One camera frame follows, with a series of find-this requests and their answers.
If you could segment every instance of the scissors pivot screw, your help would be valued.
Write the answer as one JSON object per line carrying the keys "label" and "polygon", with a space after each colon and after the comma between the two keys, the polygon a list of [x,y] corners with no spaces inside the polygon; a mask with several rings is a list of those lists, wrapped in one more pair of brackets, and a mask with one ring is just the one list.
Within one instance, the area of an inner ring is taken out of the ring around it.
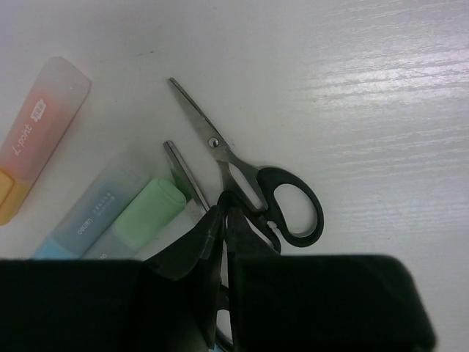
{"label": "scissors pivot screw", "polygon": [[208,145],[211,146],[211,148],[216,148],[220,145],[220,141],[218,141],[215,137],[212,137],[208,140]]}

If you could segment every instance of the highlighter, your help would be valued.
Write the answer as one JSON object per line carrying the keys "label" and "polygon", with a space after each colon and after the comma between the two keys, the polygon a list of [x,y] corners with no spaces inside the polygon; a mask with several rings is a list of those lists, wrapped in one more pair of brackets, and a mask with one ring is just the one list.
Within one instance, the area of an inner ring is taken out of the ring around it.
{"label": "highlighter", "polygon": [[78,109],[91,81],[61,57],[39,73],[0,147],[0,224],[18,212]]}
{"label": "highlighter", "polygon": [[115,156],[51,231],[34,259],[80,258],[150,178],[150,173],[134,155]]}
{"label": "highlighter", "polygon": [[104,232],[85,259],[133,257],[185,208],[184,194],[171,182],[155,178]]}

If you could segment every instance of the white table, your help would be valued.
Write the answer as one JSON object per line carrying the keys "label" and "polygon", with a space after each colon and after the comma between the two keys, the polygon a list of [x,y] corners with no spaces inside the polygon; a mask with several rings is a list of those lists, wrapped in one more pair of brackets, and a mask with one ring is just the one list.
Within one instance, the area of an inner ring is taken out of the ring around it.
{"label": "white table", "polygon": [[[30,256],[127,147],[168,176],[161,143],[175,140],[216,201],[219,173],[169,89],[175,76],[241,158],[284,167],[316,191],[323,237],[286,253],[398,257],[440,351],[465,351],[468,31],[465,1],[5,0],[0,139],[49,57],[69,59],[93,87],[19,214],[0,228],[0,257]],[[284,200],[290,223],[305,213],[294,200]],[[182,223],[166,229],[166,242]]]}

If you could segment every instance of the green highlighter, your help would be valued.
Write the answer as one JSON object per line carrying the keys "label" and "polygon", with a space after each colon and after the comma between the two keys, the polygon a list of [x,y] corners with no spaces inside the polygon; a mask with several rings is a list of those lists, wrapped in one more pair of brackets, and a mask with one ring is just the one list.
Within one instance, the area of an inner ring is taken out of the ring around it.
{"label": "green highlighter", "polygon": [[184,194],[168,180],[155,178],[103,233],[84,259],[133,257],[186,205]]}

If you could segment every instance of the orange highlighter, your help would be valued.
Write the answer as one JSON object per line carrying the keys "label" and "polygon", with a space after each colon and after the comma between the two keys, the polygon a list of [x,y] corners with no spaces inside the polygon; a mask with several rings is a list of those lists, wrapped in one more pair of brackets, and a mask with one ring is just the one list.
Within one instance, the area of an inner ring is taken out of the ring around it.
{"label": "orange highlighter", "polygon": [[0,148],[0,224],[18,212],[88,95],[91,81],[67,60],[49,59]]}

